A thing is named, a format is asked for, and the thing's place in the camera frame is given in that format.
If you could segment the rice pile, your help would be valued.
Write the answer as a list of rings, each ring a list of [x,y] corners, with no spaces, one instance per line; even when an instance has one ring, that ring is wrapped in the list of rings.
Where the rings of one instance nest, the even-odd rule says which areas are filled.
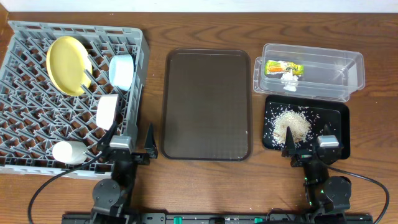
[[[287,128],[290,128],[296,146],[308,143],[314,138],[316,122],[320,115],[311,111],[307,106],[276,106],[266,111],[264,140],[269,140],[271,146],[280,149],[287,137]]]

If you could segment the white round bowl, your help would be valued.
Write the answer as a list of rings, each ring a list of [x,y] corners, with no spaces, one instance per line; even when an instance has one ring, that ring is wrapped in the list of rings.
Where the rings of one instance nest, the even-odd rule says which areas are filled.
[[[112,126],[117,113],[118,100],[118,94],[101,96],[96,111],[97,127],[108,130]]]

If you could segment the white paper cup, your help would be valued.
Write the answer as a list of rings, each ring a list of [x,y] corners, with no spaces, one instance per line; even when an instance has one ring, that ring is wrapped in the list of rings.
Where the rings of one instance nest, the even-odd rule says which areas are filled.
[[[88,151],[86,145],[79,141],[60,141],[52,149],[55,160],[70,165],[82,164],[86,161]]]

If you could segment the white tissue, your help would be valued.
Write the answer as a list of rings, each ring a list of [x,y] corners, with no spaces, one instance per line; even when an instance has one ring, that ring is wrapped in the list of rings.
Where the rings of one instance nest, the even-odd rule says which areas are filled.
[[[293,71],[290,70],[282,75],[280,78],[282,84],[284,84],[284,89],[291,92],[297,91],[299,77],[293,74]]]

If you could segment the light blue round bowl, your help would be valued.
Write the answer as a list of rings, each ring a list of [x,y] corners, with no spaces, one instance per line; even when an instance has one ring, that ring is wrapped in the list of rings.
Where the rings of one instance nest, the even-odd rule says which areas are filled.
[[[115,55],[109,64],[109,82],[123,91],[128,91],[134,77],[134,61],[131,55]]]

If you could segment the yellow snack wrapper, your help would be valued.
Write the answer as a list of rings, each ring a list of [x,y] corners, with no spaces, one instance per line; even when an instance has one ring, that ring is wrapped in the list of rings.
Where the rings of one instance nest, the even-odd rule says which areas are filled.
[[[293,62],[268,60],[265,65],[266,75],[292,72],[293,75],[301,76],[304,74],[304,66]]]

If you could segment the yellow round plate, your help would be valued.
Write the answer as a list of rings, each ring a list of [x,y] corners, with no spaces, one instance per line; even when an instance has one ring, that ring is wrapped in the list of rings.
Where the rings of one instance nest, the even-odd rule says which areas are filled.
[[[74,37],[59,37],[51,44],[46,69],[54,86],[64,94],[80,96],[85,92],[81,86],[91,85],[85,72],[91,73],[93,66],[84,45]]]

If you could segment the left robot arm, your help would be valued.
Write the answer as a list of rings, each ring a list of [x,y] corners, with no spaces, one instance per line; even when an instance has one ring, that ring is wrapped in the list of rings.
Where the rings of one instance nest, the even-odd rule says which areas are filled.
[[[140,223],[141,215],[130,207],[137,167],[148,166],[151,159],[158,157],[153,125],[149,125],[145,152],[131,152],[128,148],[112,146],[111,139],[117,130],[113,123],[106,134],[98,141],[100,158],[110,161],[114,167],[109,179],[99,181],[93,189],[94,205],[88,223]]]

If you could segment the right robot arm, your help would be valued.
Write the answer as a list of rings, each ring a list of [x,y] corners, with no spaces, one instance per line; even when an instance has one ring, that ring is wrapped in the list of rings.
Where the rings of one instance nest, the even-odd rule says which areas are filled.
[[[310,210],[302,220],[309,223],[348,223],[345,211],[350,208],[351,181],[331,176],[328,166],[341,158],[342,146],[329,127],[318,136],[310,149],[296,146],[290,128],[285,133],[283,157],[291,158],[292,167],[304,171],[305,196]]]

